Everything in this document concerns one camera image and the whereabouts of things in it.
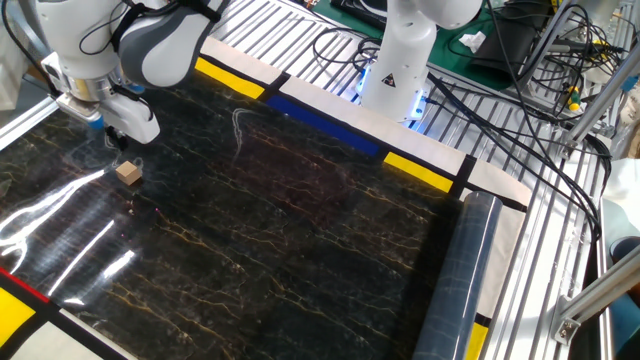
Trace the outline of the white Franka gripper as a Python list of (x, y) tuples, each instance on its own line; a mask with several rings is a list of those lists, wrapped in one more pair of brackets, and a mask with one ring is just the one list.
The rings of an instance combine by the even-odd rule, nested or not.
[(160, 133), (154, 112), (148, 103), (128, 88), (130, 82), (120, 66), (100, 77), (81, 79), (66, 74), (56, 52), (41, 62), (56, 89), (54, 99), (68, 115), (94, 128), (106, 128), (107, 143), (120, 150), (128, 147), (127, 136), (147, 144)]

